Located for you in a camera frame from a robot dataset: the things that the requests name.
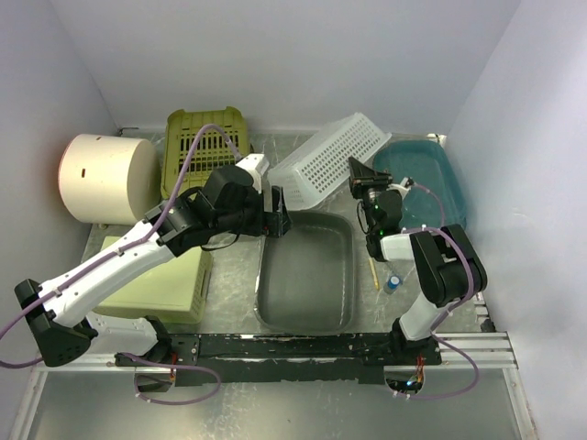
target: white wall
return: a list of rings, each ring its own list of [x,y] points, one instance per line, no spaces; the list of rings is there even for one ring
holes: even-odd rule
[[[121,126],[234,105],[253,129],[364,112],[447,133],[519,0],[51,0]]]
[[[587,436],[587,3],[524,1],[449,134],[544,439]]]
[[[0,325],[19,310],[13,293],[82,255],[88,227],[61,203],[57,169],[69,140],[116,128],[48,0],[0,2]],[[19,324],[0,343],[5,360],[29,360],[35,344]],[[7,438],[28,370],[0,369],[0,438]]]

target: green basket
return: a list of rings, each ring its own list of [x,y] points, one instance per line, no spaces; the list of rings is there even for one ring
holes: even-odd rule
[[[167,118],[165,130],[165,157],[161,177],[163,198],[167,199],[171,195],[195,135],[205,124],[221,126],[240,154],[247,156],[250,153],[247,123],[236,108],[227,107],[215,112],[193,113],[177,110],[171,113]],[[179,194],[194,186],[204,186],[212,170],[234,163],[234,155],[222,136],[215,130],[206,132],[192,157],[190,169],[183,179]]]

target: white basket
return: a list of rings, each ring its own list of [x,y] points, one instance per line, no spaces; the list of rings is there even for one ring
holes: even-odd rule
[[[283,187],[287,209],[309,209],[349,177],[349,157],[363,162],[391,138],[362,113],[324,126],[275,168],[271,185]]]

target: small bottle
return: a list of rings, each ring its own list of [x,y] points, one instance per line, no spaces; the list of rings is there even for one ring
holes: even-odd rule
[[[383,290],[390,295],[395,292],[395,289],[402,283],[402,280],[397,275],[390,274],[387,282],[383,284]]]

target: white cylinder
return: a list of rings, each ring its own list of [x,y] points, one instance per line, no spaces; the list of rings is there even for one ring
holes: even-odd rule
[[[61,199],[80,222],[134,225],[161,198],[161,169],[145,139],[79,135],[59,167]]]

